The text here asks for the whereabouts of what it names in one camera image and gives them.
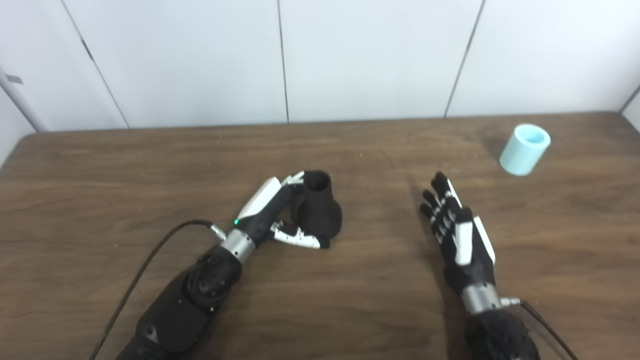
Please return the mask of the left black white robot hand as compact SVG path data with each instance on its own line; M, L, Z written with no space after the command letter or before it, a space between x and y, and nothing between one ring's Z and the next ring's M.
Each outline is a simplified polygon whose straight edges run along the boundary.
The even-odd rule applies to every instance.
M257 247L276 240L301 248L328 249L329 239L312 235L302 230L301 225L287 224L278 219L295 196L302 193L305 179L305 171L289 175L282 181L277 177L268 178L240 210L233 230L247 235Z

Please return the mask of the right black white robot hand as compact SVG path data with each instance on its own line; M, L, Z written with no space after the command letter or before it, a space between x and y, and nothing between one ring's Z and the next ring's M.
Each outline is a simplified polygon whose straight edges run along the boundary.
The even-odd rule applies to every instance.
M430 186L420 211L439 245L446 284L458 294L474 284L494 286L496 255L482 220L462 205L445 173L437 171Z

